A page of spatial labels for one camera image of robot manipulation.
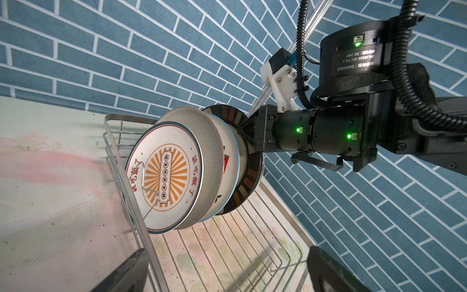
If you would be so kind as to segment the white watermelon plate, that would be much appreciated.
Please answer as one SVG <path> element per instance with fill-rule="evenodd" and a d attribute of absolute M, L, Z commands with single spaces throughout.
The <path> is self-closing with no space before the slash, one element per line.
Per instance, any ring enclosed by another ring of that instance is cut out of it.
<path fill-rule="evenodd" d="M 234 193 L 240 173 L 240 151 L 233 131 L 221 118 L 214 114 L 208 113 L 207 115 L 214 123 L 220 135 L 224 160 L 222 178 L 220 187 L 216 193 L 215 201 L 199 222 L 211 219 L 224 209 Z"/>

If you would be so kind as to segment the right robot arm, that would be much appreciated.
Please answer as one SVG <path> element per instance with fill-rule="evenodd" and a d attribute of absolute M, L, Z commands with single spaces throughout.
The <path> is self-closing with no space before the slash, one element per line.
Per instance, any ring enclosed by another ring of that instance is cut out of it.
<path fill-rule="evenodd" d="M 308 2 L 302 1 L 296 51 L 277 51 L 261 68 L 275 105 L 261 106 L 238 127 L 256 152 L 291 152 L 291 161 L 331 171 L 375 161 L 378 147 L 467 172 L 467 100 L 437 102 L 420 63 L 409 63 L 412 28 L 423 20 L 417 1 L 400 14 L 337 31 L 321 42 L 319 84 L 304 73 Z"/>

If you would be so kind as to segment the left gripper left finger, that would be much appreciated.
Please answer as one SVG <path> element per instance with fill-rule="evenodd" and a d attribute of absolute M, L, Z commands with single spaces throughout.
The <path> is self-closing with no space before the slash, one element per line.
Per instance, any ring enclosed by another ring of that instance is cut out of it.
<path fill-rule="evenodd" d="M 145 248 L 135 251 L 92 292 L 143 292 L 148 277 L 149 256 Z"/>

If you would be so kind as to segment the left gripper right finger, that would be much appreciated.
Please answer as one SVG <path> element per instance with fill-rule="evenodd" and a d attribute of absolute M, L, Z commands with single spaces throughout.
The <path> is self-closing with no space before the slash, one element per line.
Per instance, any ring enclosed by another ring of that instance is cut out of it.
<path fill-rule="evenodd" d="M 359 279 L 318 246 L 311 246 L 307 268 L 315 292 L 371 292 Z"/>

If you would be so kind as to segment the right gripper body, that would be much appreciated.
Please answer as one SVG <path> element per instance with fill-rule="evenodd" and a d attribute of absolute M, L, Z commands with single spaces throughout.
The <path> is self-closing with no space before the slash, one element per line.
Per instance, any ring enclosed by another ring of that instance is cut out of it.
<path fill-rule="evenodd" d="M 359 153 L 364 129 L 361 106 L 289 110 L 264 105 L 255 113 L 257 152 Z"/>

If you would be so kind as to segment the black rimmed mosaic plate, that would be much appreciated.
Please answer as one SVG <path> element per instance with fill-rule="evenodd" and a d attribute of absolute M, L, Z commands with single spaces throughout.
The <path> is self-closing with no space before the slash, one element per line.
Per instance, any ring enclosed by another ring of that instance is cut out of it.
<path fill-rule="evenodd" d="M 220 210 L 218 215 L 232 212 L 242 205 L 259 185 L 264 172 L 263 154 L 255 152 L 249 142 L 238 134 L 238 126 L 247 121 L 248 117 L 240 109 L 231 105 L 217 104 L 202 109 L 203 112 L 213 114 L 225 122 L 232 130 L 240 152 L 240 173 L 232 197 Z"/>

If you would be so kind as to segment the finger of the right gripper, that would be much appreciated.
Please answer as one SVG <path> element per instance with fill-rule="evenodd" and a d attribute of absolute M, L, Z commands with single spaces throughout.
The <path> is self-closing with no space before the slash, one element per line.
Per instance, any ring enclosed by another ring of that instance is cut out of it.
<path fill-rule="evenodd" d="M 247 118 L 237 128 L 238 134 L 246 142 L 248 142 L 251 146 L 254 146 L 254 144 L 255 144 L 255 123 L 256 123 L 256 120 L 257 120 L 257 118 L 255 116 Z"/>

